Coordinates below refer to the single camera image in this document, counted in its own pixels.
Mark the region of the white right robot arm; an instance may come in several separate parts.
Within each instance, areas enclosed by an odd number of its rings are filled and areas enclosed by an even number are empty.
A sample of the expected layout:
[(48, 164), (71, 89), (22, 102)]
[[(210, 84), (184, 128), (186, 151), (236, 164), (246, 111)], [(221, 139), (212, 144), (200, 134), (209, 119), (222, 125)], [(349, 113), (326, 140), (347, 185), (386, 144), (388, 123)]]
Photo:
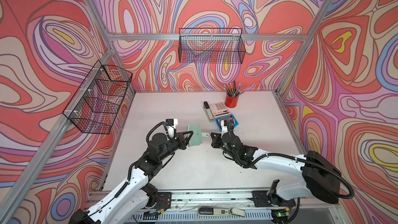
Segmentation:
[(340, 199), (355, 196), (352, 185), (342, 173), (320, 153), (309, 151), (305, 155), (286, 155), (247, 146), (233, 133), (211, 133), (212, 148), (221, 149), (224, 156), (243, 169), (273, 170), (289, 174), (289, 180), (273, 180), (268, 191), (271, 199), (315, 197), (337, 204)]

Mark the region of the mint green card holder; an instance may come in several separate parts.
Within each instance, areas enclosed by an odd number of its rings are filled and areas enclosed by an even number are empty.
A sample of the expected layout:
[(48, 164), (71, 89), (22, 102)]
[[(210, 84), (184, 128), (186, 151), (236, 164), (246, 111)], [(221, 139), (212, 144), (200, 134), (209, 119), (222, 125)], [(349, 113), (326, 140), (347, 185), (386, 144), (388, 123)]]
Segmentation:
[(193, 135), (188, 146), (199, 146), (203, 143), (203, 138), (208, 138), (209, 133), (202, 132), (200, 124), (192, 124), (187, 126), (187, 131), (192, 131)]

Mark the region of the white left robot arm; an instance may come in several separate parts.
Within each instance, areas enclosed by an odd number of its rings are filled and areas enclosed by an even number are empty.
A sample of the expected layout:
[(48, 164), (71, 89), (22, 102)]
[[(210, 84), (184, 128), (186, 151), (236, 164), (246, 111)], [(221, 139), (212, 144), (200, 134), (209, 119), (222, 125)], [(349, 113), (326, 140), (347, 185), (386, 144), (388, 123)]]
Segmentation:
[(158, 190), (150, 181), (165, 167), (175, 152), (185, 150), (193, 131), (177, 132), (177, 119), (156, 124), (146, 136), (147, 149), (129, 166), (127, 177), (88, 210), (77, 210), (71, 224), (123, 224), (138, 210), (157, 203)]

